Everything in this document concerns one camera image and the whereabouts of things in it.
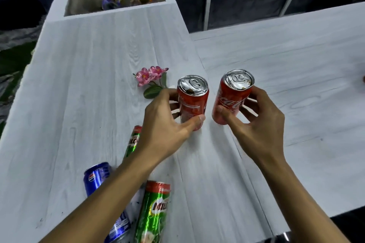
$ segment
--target hand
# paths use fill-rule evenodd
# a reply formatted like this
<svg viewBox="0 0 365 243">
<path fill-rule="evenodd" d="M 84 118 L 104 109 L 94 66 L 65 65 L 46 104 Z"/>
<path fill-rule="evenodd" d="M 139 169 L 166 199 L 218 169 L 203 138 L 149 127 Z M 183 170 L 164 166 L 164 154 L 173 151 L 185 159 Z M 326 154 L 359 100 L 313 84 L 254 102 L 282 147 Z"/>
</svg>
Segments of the hand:
<svg viewBox="0 0 365 243">
<path fill-rule="evenodd" d="M 169 100 L 178 101 L 176 89 L 163 89 L 160 94 L 146 107 L 140 138 L 138 140 L 138 152 L 145 152 L 148 158 L 156 159 L 156 163 L 162 162 L 180 148 L 191 132 L 204 120 L 203 114 L 190 118 L 183 124 L 174 121 L 180 113 L 171 114 L 179 108 L 179 103 L 169 104 Z"/>
<path fill-rule="evenodd" d="M 253 115 L 245 107 L 240 112 L 250 121 L 242 123 L 228 109 L 219 106 L 218 111 L 231 127 L 244 152 L 259 167 L 272 162 L 285 162 L 283 151 L 284 114 L 275 106 L 267 93 L 253 86 L 252 92 L 244 102 L 258 116 Z"/>
</svg>

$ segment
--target fingernail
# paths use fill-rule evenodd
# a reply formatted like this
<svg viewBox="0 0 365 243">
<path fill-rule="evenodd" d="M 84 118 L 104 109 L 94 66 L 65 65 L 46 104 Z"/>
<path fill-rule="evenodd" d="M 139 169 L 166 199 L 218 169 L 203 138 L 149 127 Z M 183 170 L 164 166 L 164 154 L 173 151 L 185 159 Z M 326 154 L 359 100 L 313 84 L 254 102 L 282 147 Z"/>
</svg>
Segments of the fingernail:
<svg viewBox="0 0 365 243">
<path fill-rule="evenodd" d="M 203 121 L 205 120 L 205 118 L 206 118 L 206 117 L 205 117 L 205 115 L 204 115 L 204 114 L 201 114 L 201 115 L 199 115 L 199 118 L 200 118 L 200 121 L 201 121 L 201 122 L 203 122 Z"/>
</svg>

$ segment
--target left hand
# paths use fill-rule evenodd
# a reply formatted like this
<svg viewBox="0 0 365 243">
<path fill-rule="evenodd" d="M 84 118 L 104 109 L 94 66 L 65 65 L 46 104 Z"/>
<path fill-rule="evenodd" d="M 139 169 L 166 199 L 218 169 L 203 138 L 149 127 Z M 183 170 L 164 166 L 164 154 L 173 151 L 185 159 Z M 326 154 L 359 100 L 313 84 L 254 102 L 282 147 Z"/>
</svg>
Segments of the left hand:
<svg viewBox="0 0 365 243">
<path fill-rule="evenodd" d="M 142 132 L 137 144 L 138 152 L 143 156 L 156 159 L 156 163 L 162 162 L 180 148 L 187 140 L 191 132 L 204 120 L 203 114 L 190 118 L 183 124 L 174 121 L 180 113 L 171 114 L 171 111 L 179 108 L 176 89 L 163 89 L 160 94 L 146 107 Z"/>
</svg>

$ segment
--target pepsi logo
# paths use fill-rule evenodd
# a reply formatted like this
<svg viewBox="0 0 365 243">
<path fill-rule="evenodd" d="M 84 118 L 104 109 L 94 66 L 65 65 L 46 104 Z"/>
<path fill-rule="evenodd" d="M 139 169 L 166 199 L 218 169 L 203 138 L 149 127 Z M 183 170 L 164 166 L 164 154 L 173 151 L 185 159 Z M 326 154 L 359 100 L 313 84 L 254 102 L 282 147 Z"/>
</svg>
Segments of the pepsi logo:
<svg viewBox="0 0 365 243">
<path fill-rule="evenodd" d="M 89 175 L 89 182 L 92 182 L 92 181 L 94 181 L 95 180 L 95 174 L 94 173 L 91 173 L 90 175 Z"/>
</svg>

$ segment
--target forearm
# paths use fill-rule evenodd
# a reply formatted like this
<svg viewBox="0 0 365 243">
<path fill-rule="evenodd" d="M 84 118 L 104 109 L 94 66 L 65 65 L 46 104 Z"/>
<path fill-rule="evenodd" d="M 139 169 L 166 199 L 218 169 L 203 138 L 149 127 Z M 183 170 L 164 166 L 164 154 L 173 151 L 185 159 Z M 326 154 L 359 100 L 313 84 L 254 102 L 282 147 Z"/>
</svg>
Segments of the forearm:
<svg viewBox="0 0 365 243">
<path fill-rule="evenodd" d="M 287 163 L 261 167 L 296 242 L 349 242 L 309 195 Z"/>
<path fill-rule="evenodd" d="M 41 243 L 101 243 L 129 201 L 155 167 L 137 152 L 69 216 L 55 227 Z"/>
</svg>

